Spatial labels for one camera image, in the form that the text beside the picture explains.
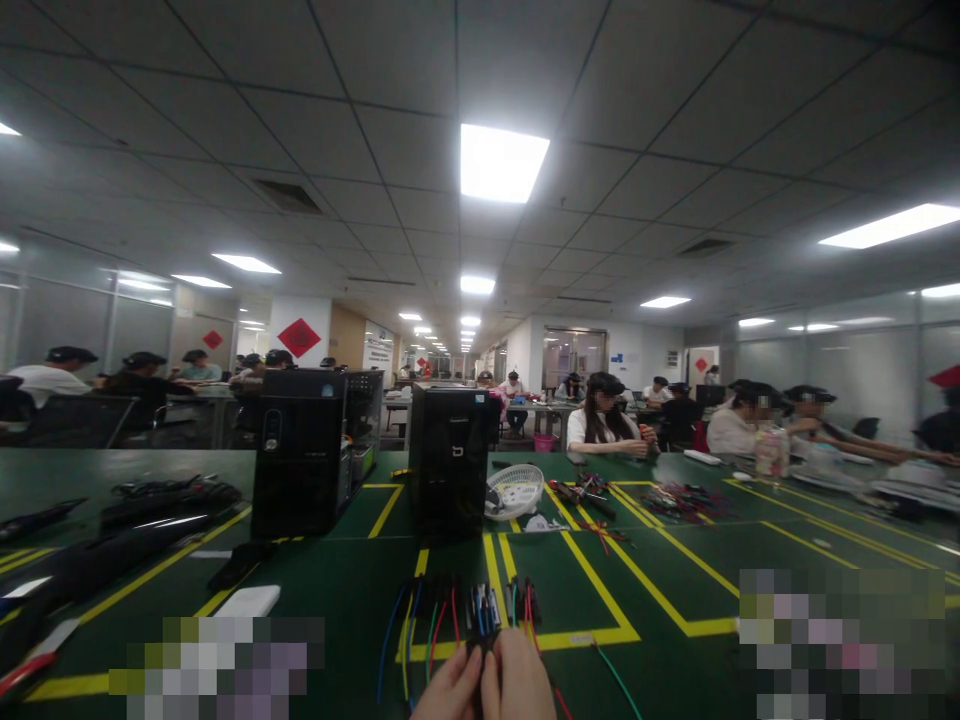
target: black computer case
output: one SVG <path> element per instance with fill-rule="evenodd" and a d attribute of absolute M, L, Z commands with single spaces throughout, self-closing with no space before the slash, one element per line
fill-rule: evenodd
<path fill-rule="evenodd" d="M 251 533 L 328 533 L 376 464 L 383 371 L 264 376 Z"/>
<path fill-rule="evenodd" d="M 499 403 L 486 390 L 414 386 L 409 489 L 421 544 L 482 534 L 487 450 L 498 420 Z"/>

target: red diamond sign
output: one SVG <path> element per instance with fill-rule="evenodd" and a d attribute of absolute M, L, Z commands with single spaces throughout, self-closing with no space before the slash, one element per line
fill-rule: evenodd
<path fill-rule="evenodd" d="M 277 335 L 277 340 L 282 342 L 295 358 L 299 358 L 310 352 L 320 342 L 320 336 L 307 325 L 306 320 L 300 318 Z"/>
<path fill-rule="evenodd" d="M 204 344 L 206 344 L 206 346 L 211 350 L 216 350 L 218 347 L 220 347 L 220 343 L 223 342 L 223 338 L 220 337 L 220 333 L 218 333 L 216 330 L 211 330 L 204 335 L 201 340 L 203 340 Z"/>

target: pink bucket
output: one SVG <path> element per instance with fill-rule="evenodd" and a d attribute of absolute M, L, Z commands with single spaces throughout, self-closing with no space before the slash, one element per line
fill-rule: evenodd
<path fill-rule="evenodd" d="M 537 452 L 553 452 L 553 435 L 534 435 L 533 448 Z"/>

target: door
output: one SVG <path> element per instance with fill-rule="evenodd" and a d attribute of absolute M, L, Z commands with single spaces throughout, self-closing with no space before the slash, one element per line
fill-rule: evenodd
<path fill-rule="evenodd" d="M 584 381 L 605 371 L 607 333 L 602 330 L 547 328 L 543 337 L 543 387 L 556 389 L 571 372 Z"/>

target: white basket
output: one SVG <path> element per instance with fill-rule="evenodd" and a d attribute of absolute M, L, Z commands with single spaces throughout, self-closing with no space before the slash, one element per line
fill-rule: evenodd
<path fill-rule="evenodd" d="M 487 488 L 499 498 L 500 507 L 485 515 L 491 520 L 513 520 L 533 512 L 543 494 L 543 472 L 533 465 L 513 465 L 487 478 Z"/>

